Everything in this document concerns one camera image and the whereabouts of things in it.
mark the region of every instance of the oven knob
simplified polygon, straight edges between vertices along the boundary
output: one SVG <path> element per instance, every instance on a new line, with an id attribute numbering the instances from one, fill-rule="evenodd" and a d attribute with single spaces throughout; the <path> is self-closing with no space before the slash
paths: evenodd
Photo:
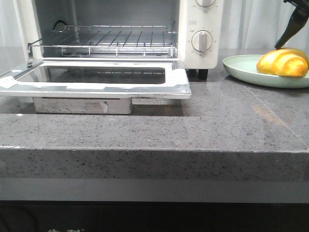
<path id="1" fill-rule="evenodd" d="M 216 0 L 196 0 L 197 4 L 202 7 L 208 7 L 213 5 Z"/>
<path id="2" fill-rule="evenodd" d="M 207 52 L 212 45 L 212 36 L 208 31 L 201 30 L 192 38 L 192 46 L 196 51 Z"/>

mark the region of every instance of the toaster oven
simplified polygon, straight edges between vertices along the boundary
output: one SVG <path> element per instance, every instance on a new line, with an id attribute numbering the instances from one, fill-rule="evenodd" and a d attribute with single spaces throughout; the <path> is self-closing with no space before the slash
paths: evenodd
<path id="1" fill-rule="evenodd" d="M 130 114 L 132 99 L 188 99 L 188 70 L 217 65 L 223 0 L 15 0 L 26 64 L 0 95 L 37 112 Z"/>

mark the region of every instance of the open oven door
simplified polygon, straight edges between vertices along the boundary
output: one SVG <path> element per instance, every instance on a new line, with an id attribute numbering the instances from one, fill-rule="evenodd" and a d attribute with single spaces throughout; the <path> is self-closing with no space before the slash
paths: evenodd
<path id="1" fill-rule="evenodd" d="M 32 67 L 25 67 L 21 65 L 0 76 L 0 95 L 57 99 L 58 102 L 59 99 L 75 100 L 79 105 L 82 101 L 98 99 L 130 102 L 132 98 L 188 99 L 191 96 L 186 71 L 180 61 L 54 59 L 33 60 Z M 107 101 L 104 101 L 103 113 L 130 113 L 130 106 L 125 112 L 108 112 Z M 83 113 L 85 104 L 79 106 Z M 80 112 L 71 109 L 69 113 Z"/>

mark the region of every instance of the bread roll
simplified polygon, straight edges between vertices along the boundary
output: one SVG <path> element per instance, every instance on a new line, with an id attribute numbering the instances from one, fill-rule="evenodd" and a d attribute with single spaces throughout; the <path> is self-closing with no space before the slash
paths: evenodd
<path id="1" fill-rule="evenodd" d="M 282 48 L 263 55 L 256 69 L 263 74 L 304 77 L 309 70 L 309 59 L 296 48 Z"/>

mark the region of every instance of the oven rack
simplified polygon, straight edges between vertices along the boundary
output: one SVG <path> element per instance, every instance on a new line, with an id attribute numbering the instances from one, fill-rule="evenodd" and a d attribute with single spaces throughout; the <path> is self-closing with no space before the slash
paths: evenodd
<path id="1" fill-rule="evenodd" d="M 176 56 L 176 33 L 166 26 L 65 25 L 28 44 L 44 48 L 44 57 L 144 57 Z"/>

